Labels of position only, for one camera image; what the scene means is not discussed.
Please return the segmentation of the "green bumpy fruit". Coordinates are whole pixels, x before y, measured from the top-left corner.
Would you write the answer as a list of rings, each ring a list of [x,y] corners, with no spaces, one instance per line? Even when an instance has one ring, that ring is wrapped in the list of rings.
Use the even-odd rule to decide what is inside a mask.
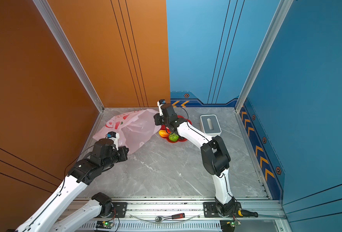
[[[170,142],[176,143],[179,140],[179,135],[177,135],[176,133],[169,134],[168,139]]]

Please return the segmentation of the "pink plastic bag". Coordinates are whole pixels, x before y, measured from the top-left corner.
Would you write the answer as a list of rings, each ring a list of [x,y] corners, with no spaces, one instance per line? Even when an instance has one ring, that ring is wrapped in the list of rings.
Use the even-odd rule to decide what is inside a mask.
[[[133,154],[160,130],[161,127],[157,126],[154,120],[157,113],[154,109],[145,109],[114,116],[93,136],[93,139],[98,141],[108,132],[114,131],[119,134],[118,145],[127,147],[128,153]]]

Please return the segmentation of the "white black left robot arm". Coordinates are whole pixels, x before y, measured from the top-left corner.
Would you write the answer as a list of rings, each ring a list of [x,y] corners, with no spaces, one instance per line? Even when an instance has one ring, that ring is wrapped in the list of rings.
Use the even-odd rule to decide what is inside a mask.
[[[128,159],[129,149],[119,147],[117,138],[104,138],[97,141],[88,157],[79,160],[67,173],[63,182],[24,223],[17,232],[74,232],[89,220],[97,217],[114,217],[116,210],[112,199],[104,193],[95,194],[83,207],[62,220],[59,217],[85,190],[91,182]]]

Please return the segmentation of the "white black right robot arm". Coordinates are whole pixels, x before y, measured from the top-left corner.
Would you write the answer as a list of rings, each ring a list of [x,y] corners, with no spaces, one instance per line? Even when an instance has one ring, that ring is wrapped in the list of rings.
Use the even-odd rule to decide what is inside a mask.
[[[165,126],[171,132],[190,141],[201,151],[205,170],[212,175],[215,187],[215,203],[222,217],[235,215],[239,203],[233,197],[229,184],[230,155],[220,136],[211,137],[196,129],[186,119],[177,115],[166,117],[159,113],[154,115],[157,126]]]

